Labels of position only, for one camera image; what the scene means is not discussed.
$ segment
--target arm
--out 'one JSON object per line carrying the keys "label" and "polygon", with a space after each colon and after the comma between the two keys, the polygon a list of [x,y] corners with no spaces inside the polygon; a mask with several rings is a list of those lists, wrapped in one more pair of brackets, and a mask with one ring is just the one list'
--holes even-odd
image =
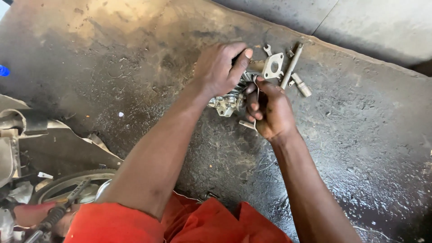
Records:
{"label": "arm", "polygon": [[243,42],[216,44],[201,54],[191,83],[135,145],[98,202],[116,202],[161,219],[195,125],[212,97],[239,82],[252,57],[252,49],[245,48]]}
{"label": "arm", "polygon": [[248,88],[248,114],[257,121],[257,130],[273,147],[300,242],[361,242],[348,218],[322,181],[306,143],[295,126],[291,103],[282,88],[262,78],[257,85],[267,103],[256,101],[253,86]]}

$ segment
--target forearm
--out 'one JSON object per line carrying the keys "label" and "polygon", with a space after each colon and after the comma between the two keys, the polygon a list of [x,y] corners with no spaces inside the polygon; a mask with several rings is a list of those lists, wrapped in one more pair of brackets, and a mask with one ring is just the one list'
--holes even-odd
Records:
{"label": "forearm", "polygon": [[361,242],[296,131],[272,141],[301,242]]}
{"label": "forearm", "polygon": [[158,219],[178,179],[192,132],[211,95],[185,87],[158,123],[136,144],[98,202],[117,202]]}

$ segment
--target blue object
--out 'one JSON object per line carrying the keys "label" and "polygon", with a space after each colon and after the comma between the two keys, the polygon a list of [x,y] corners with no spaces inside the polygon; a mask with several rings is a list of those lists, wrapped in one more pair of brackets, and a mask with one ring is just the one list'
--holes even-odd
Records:
{"label": "blue object", "polygon": [[9,69],[7,67],[0,65],[0,76],[6,77],[10,74]]}

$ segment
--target small wrench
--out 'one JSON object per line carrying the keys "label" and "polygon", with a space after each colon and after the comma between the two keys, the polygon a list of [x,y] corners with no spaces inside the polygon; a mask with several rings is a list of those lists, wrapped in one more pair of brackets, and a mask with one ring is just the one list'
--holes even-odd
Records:
{"label": "small wrench", "polygon": [[264,50],[267,52],[267,55],[269,55],[269,56],[273,55],[273,54],[271,54],[271,51],[270,51],[271,46],[269,44],[267,44],[267,46],[268,46],[267,48],[264,47]]}

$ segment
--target orange shirt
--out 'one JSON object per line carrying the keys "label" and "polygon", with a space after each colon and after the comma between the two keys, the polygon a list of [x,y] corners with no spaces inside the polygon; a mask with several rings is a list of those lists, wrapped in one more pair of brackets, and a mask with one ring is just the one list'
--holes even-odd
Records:
{"label": "orange shirt", "polygon": [[116,203],[82,205],[65,243],[291,243],[248,203],[231,214],[219,201],[202,204],[173,193],[162,221]]}

